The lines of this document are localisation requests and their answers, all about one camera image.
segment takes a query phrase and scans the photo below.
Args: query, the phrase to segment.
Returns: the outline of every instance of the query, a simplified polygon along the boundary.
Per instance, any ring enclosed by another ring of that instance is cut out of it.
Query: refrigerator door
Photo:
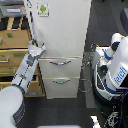
[[[30,17],[33,17],[35,29],[33,36],[36,36],[39,46],[45,43],[47,48],[42,58],[82,56],[91,0],[31,0],[30,2],[24,0],[31,30],[33,27]]]

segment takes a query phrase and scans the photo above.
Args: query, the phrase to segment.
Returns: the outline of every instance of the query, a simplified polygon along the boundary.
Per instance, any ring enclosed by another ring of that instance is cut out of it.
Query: floor
[[[111,36],[115,32],[127,35],[120,22],[120,12],[127,5],[127,0],[106,0],[103,3],[92,0],[85,53],[91,52],[93,43],[109,46]],[[91,80],[90,67],[81,70],[81,79]],[[79,86],[83,90],[88,90],[90,83],[80,80]],[[91,115],[98,117],[102,128],[106,121],[92,89],[87,93],[79,90],[76,99],[25,98],[24,102],[26,112],[17,124],[18,128],[36,128],[43,125],[79,125],[81,128],[92,128]]]

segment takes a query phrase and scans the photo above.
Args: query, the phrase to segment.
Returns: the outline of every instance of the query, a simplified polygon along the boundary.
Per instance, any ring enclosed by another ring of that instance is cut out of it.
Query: sticker
[[[15,58],[24,57],[26,53],[13,53]]]
[[[6,88],[6,86],[2,86],[2,87],[1,87],[1,89],[4,89],[4,88]]]
[[[37,10],[38,10],[38,15],[39,16],[44,16],[47,17],[49,16],[49,8],[48,8],[48,3],[37,3]]]
[[[12,67],[9,67],[8,69],[13,69]]]
[[[5,55],[0,55],[1,57],[6,57]]]
[[[12,33],[7,33],[8,38],[13,38]]]

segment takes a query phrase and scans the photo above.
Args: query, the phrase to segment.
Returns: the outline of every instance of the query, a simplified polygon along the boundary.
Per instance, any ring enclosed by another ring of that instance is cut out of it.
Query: freezer drawer
[[[40,59],[39,65],[43,78],[78,77],[82,59]]]
[[[43,79],[47,99],[76,98],[79,78]]]

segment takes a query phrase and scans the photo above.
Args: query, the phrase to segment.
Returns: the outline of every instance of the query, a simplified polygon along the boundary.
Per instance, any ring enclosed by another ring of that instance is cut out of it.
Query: cabinet
[[[48,99],[75,98],[91,0],[31,0],[31,4],[38,45],[45,43],[47,48],[39,60],[46,96]],[[32,30],[26,0],[24,5]]]
[[[0,90],[11,85],[24,55],[28,53],[28,41],[31,40],[29,28],[21,30],[23,17],[20,18],[19,27],[12,30],[14,19],[8,18],[7,29],[0,31]],[[26,96],[45,96],[39,65]]]

